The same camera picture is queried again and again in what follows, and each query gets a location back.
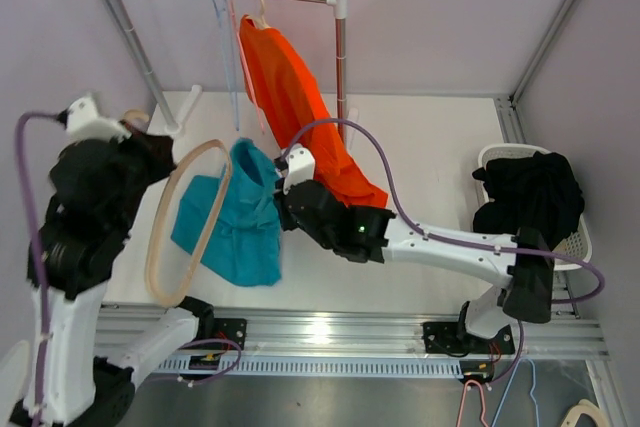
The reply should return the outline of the teal t shirt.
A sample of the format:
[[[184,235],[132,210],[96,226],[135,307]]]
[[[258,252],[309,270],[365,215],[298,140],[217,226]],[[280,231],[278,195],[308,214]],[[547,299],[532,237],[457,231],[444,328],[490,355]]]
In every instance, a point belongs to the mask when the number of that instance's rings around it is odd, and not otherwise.
[[[231,148],[232,177],[201,264],[240,287],[272,286],[281,279],[279,179],[273,162],[252,140]],[[221,186],[220,177],[196,175],[183,194],[171,240],[192,254]]]

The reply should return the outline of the orange t shirt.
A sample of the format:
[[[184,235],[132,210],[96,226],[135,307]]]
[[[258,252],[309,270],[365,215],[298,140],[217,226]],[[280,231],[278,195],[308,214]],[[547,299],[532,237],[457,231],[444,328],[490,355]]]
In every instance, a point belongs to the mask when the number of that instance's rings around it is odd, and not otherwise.
[[[315,77],[289,41],[275,28],[261,30],[248,15],[240,37],[259,108],[281,148],[307,124],[329,117]],[[349,155],[334,124],[312,128],[299,141],[313,154],[314,179],[341,202],[384,208],[388,194],[372,184]]]

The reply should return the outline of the pink wire hanger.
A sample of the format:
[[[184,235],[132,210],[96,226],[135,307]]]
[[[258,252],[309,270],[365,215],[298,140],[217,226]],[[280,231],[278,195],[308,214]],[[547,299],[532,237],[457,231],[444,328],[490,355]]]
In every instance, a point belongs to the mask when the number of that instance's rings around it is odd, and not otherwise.
[[[261,133],[265,134],[266,133],[265,123],[260,114],[260,109],[259,109],[257,98],[256,98],[253,78],[251,76],[251,70],[249,68],[244,46],[240,37],[240,30],[239,30],[240,25],[238,22],[236,11],[235,11],[234,0],[229,0],[229,7],[230,7],[231,23],[232,23],[233,32],[236,38],[241,67],[242,67],[242,71],[245,79],[245,86],[248,88],[247,96],[255,107],[256,117],[260,126]]]

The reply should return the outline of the light blue wire hanger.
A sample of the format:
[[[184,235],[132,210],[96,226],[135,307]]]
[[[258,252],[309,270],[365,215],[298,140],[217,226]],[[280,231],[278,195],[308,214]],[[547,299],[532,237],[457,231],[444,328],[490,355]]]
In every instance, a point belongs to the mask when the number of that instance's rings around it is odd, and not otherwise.
[[[211,0],[220,34],[219,47],[223,61],[226,88],[233,113],[234,128],[240,131],[237,67],[228,0]]]

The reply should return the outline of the black t shirt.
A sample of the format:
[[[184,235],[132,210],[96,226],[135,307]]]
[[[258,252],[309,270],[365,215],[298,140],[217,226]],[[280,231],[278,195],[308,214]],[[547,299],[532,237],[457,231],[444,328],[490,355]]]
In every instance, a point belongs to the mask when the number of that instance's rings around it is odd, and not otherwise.
[[[493,159],[472,177],[489,196],[474,214],[475,232],[516,234],[532,228],[554,249],[578,230],[585,201],[563,155],[536,152],[524,158]]]

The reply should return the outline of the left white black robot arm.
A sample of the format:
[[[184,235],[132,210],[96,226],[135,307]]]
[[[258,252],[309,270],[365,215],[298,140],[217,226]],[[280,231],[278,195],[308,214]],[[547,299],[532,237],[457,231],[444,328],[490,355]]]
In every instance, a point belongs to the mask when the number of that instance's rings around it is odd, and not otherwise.
[[[54,194],[28,254],[27,279],[45,348],[16,426],[114,426],[141,383],[174,351],[215,336],[211,305],[186,297],[120,352],[94,353],[97,321],[116,258],[148,187],[176,170],[173,140],[137,130],[65,147],[49,172]]]

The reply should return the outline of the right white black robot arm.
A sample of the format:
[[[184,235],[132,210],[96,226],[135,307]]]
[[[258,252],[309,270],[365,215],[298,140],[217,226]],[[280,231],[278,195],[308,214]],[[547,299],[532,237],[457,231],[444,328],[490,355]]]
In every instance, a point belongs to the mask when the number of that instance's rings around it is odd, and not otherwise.
[[[497,235],[412,227],[385,208],[347,206],[315,180],[281,189],[275,204],[284,230],[300,229],[350,262],[421,264],[489,283],[461,307],[455,339],[466,351],[480,350],[512,321],[551,319],[554,261],[535,229]]]

